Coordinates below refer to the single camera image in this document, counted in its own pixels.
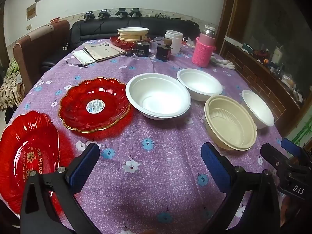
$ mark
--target blue gripper pad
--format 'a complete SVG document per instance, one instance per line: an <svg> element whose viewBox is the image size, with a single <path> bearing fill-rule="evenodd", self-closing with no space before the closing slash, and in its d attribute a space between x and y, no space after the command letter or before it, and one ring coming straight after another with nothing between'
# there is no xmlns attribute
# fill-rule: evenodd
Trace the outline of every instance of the blue gripper pad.
<svg viewBox="0 0 312 234"><path fill-rule="evenodd" d="M294 157L300 157L300 155L301 155L301 148L299 146L297 146L296 144L292 143L290 140L284 138L280 142L280 145L282 146L282 148L287 150Z"/></svg>
<svg viewBox="0 0 312 234"><path fill-rule="evenodd" d="M70 163L66 173L66 181L72 194L81 192L98 160L99 146L90 143L83 153Z"/></svg>
<svg viewBox="0 0 312 234"><path fill-rule="evenodd" d="M226 168L233 168L232 164L226 157L221 156L211 143L204 143L201 153L202 159L218 186L219 191L226 194L229 193L231 189L231 176Z"/></svg>

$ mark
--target green bamboo picture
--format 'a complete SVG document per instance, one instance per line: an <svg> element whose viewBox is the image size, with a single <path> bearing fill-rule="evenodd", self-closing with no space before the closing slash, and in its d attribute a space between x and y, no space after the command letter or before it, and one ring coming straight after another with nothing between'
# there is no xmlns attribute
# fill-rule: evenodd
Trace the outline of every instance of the green bamboo picture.
<svg viewBox="0 0 312 234"><path fill-rule="evenodd" d="M305 125L303 128L299 131L299 133L292 139L291 141L300 146L301 145L301 140L302 138L312 135L312 116L310 115L310 118L308 119L307 122L305 122Z"/></svg>

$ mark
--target pink knitted bottle cover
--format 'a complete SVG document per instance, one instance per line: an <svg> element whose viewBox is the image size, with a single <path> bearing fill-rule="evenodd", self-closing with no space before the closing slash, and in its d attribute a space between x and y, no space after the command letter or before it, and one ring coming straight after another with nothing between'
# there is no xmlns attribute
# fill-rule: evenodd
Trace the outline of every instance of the pink knitted bottle cover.
<svg viewBox="0 0 312 234"><path fill-rule="evenodd" d="M210 62L210 57L213 51L216 50L214 46L206 46L203 43L199 42L199 38L196 38L196 47L194 50L192 62L199 67L205 68Z"/></svg>

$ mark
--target pink thermos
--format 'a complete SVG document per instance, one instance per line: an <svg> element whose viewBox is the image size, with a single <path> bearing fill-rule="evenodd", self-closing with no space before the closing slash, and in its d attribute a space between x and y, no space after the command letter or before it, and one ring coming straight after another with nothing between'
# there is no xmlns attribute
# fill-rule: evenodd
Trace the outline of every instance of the pink thermos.
<svg viewBox="0 0 312 234"><path fill-rule="evenodd" d="M192 62L199 67L205 68L210 62L210 57L213 51L216 50L214 44L216 41L216 29L210 26L205 26L204 31L196 38L196 47Z"/></svg>

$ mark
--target brown bottle cap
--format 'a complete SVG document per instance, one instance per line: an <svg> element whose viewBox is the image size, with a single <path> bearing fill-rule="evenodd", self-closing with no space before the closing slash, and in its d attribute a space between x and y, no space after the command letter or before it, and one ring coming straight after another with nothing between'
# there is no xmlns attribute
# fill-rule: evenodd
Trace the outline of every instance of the brown bottle cap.
<svg viewBox="0 0 312 234"><path fill-rule="evenodd" d="M172 39L165 38L165 39L163 40L163 43L164 43L165 45L171 45L171 44L172 44Z"/></svg>

